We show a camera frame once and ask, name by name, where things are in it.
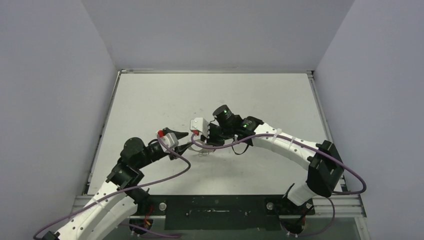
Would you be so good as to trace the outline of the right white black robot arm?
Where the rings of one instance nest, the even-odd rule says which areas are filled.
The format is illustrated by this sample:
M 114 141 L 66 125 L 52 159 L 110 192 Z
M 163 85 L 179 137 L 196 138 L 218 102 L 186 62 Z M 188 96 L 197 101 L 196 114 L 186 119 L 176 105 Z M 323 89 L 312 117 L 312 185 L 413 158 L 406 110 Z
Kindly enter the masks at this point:
M 252 147 L 279 154 L 307 171 L 300 183 L 295 183 L 283 199 L 282 207 L 290 215 L 296 214 L 303 204 L 315 196 L 330 197 L 344 172 L 336 146 L 307 141 L 284 133 L 264 121 L 248 116 L 216 117 L 218 124 L 202 117 L 190 121 L 190 130 L 207 145 L 208 149 L 222 148 L 226 140 L 237 139 Z

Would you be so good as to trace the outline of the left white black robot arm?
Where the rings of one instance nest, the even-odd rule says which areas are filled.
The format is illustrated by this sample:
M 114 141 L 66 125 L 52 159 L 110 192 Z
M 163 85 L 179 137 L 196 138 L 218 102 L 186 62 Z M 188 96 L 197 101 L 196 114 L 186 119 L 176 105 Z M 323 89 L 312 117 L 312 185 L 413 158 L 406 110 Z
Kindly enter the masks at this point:
M 141 169 L 164 157 L 181 158 L 191 143 L 180 144 L 179 140 L 187 136 L 187 132 L 163 128 L 149 144 L 139 137 L 128 139 L 116 165 L 89 202 L 60 218 L 68 222 L 56 231 L 47 231 L 42 239 L 101 240 L 130 215 L 144 215 L 150 195 L 140 184 L 144 177 Z

